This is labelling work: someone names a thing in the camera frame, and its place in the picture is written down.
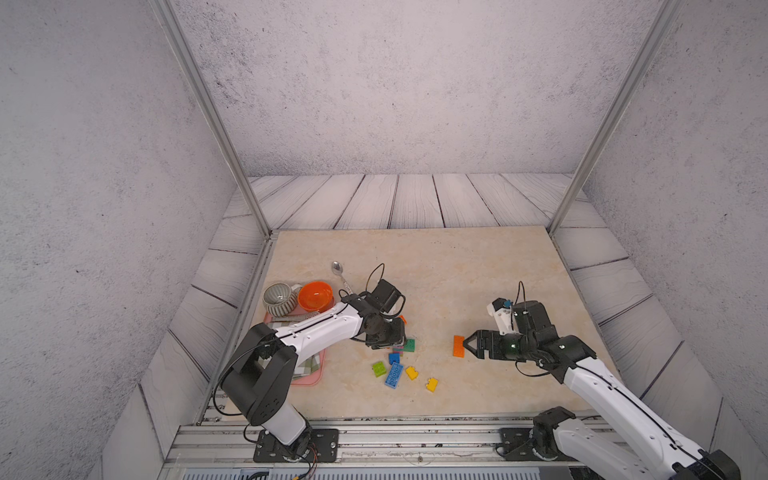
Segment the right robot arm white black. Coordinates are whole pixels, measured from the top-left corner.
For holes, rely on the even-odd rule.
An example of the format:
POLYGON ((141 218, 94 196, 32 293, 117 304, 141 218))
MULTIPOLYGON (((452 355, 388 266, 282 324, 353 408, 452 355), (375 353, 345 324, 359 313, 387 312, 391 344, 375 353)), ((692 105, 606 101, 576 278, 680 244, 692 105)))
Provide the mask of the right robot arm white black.
POLYGON ((725 452, 708 452, 677 431, 615 377, 596 352, 574 335, 561 336, 538 301, 498 298, 488 306, 496 330, 463 340, 480 360, 533 362, 585 400, 624 440, 619 447, 564 407, 535 416, 527 435, 503 431, 498 454, 517 461, 573 459, 604 479, 738 479, 741 471, 725 452))

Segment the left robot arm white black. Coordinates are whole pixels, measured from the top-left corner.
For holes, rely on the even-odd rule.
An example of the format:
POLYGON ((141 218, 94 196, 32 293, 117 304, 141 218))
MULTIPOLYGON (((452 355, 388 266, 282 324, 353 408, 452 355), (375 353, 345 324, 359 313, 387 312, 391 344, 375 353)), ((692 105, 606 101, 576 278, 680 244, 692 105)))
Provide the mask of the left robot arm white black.
POLYGON ((251 327, 228 361, 218 387, 249 424, 263 427, 281 445, 302 453, 311 426, 287 401, 297 365, 332 345, 364 335, 373 349, 402 346, 405 322, 380 311, 366 298, 349 295, 329 310, 274 329, 251 327))

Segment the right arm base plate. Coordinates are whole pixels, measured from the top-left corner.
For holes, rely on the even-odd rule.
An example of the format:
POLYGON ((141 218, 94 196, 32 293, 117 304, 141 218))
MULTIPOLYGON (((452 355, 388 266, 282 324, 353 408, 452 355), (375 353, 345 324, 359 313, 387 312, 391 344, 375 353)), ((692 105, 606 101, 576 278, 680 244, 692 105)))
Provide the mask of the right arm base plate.
POLYGON ((494 451, 505 461, 576 462, 576 459, 562 453, 545 456, 536 453, 531 428, 501 428, 499 434, 500 441, 494 451))

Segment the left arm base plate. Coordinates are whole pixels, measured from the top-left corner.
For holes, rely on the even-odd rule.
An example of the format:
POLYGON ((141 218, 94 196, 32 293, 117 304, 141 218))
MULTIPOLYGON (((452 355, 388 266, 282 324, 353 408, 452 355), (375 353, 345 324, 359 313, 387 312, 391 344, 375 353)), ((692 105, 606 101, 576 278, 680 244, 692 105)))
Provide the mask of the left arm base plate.
POLYGON ((310 461, 334 463, 339 448, 338 429, 310 427, 293 443, 283 444, 269 431, 261 431, 255 443, 255 463, 287 463, 310 461))

